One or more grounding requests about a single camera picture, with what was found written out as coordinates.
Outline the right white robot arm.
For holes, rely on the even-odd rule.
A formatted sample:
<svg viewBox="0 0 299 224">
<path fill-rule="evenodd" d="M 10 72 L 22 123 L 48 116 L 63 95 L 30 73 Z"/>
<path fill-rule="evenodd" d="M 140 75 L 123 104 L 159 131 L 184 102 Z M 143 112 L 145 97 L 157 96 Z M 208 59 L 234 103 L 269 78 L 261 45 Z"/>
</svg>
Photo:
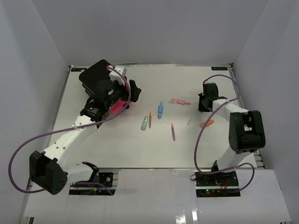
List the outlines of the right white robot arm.
<svg viewBox="0 0 299 224">
<path fill-rule="evenodd" d="M 199 94 L 199 111 L 218 114 L 229 122 L 229 147 L 211 168 L 211 181 L 222 186 L 228 180 L 228 168 L 236 168 L 247 156 L 263 148 L 266 143 L 262 115 L 236 106 L 220 97 L 215 83 L 204 83 Z"/>
</svg>

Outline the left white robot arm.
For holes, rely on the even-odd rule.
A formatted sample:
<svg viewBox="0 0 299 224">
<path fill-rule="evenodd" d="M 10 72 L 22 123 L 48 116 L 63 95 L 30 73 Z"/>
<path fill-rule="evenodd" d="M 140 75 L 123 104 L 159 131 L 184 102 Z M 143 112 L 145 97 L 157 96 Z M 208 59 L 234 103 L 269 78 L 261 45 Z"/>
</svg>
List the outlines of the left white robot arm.
<svg viewBox="0 0 299 224">
<path fill-rule="evenodd" d="M 134 80 L 129 85 L 110 79 L 100 80 L 69 130 L 42 152 L 34 151 L 29 157 L 29 174 L 32 182 L 52 195 L 58 194 L 67 184 L 79 183 L 94 186 L 99 181 L 99 168 L 84 161 L 72 168 L 66 163 L 84 140 L 109 119 L 110 110 L 127 108 L 127 102 L 136 102 L 141 89 Z"/>
</svg>

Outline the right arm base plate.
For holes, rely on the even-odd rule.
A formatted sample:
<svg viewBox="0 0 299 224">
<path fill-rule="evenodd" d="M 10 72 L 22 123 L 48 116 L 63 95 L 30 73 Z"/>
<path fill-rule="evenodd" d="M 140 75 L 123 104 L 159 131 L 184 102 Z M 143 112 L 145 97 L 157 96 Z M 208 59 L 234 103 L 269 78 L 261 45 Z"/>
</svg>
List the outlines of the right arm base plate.
<svg viewBox="0 0 299 224">
<path fill-rule="evenodd" d="M 196 182 L 197 187 L 239 187 L 236 172 L 221 172 L 213 175 L 200 174 L 195 172 L 190 179 Z"/>
</svg>

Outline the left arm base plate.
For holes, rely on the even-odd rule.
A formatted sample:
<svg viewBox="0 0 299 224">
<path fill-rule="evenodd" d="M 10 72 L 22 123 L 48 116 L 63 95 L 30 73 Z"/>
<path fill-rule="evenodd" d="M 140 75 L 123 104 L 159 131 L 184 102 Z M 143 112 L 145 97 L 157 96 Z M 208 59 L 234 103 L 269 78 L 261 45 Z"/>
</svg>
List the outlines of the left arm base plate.
<svg viewBox="0 0 299 224">
<path fill-rule="evenodd" d="M 91 182 L 97 182 L 109 188 L 113 186 L 113 177 L 112 172 L 99 172 L 91 179 Z"/>
</svg>

